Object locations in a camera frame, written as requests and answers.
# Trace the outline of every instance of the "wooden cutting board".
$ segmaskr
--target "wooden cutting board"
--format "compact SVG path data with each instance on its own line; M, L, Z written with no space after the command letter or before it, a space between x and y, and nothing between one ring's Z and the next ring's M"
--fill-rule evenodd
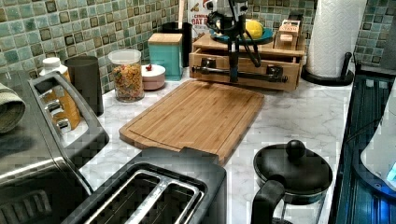
M224 165L261 109L263 97L189 80L120 128L120 139L141 149L192 147L219 155Z

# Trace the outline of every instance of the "french press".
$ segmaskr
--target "french press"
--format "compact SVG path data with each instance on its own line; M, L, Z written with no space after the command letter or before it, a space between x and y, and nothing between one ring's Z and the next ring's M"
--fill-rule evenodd
M323 158L306 149L301 141L291 140L261 149L254 157L254 169L261 188L253 200L251 224L290 224L284 219L288 204L313 203L318 204L318 223L332 183L332 168ZM282 199L282 216L274 217Z

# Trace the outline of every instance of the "wooden spice rack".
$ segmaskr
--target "wooden spice rack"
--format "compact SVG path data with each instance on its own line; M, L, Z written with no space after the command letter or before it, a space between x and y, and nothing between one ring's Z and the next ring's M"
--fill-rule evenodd
M274 41L268 44L259 45L258 49L262 59L261 67L255 67L253 62L249 59L244 46L240 46L238 72L250 73L254 74L254 76L239 77L238 82L235 84L273 90L295 90L298 86L303 69L305 39L299 38L296 50L275 49ZM231 83L228 74L216 72L203 74L202 72L194 69L196 66L202 66L203 60L205 63L208 59L212 62L216 62L217 69L230 69L227 45L213 40L210 34L203 35L192 44L192 53L190 53L189 59L190 77L205 81ZM286 76L288 80L286 82L261 80L260 76L268 76L268 65L282 67L283 76Z

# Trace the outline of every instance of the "lemon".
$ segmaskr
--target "lemon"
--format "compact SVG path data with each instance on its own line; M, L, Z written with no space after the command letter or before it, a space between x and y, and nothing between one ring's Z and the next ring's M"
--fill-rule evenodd
M253 39L262 37L262 24L258 21L247 21L245 27Z

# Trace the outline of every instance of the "kitchen counter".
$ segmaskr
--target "kitchen counter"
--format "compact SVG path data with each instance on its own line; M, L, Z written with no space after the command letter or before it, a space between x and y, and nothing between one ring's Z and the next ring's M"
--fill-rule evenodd
M105 113L99 121L110 141L80 169L93 189L97 189L140 152L140 149L120 140L119 129L188 79L188 69L185 69L181 81L169 81L161 90L147 91L145 98L135 103L118 102L114 91L103 96ZM323 87L301 79L296 91L255 90L264 94L264 105L224 166L228 185L227 223L250 223L251 202L259 190L253 169L254 155L263 147L284 144L291 139L305 143L332 167L334 178L319 223L328 222L351 88L351 85ZM287 213L286 219L290 220L288 216L292 216L294 224L309 223L308 219L315 214L312 211L314 206L291 207L295 209L290 209L292 214Z

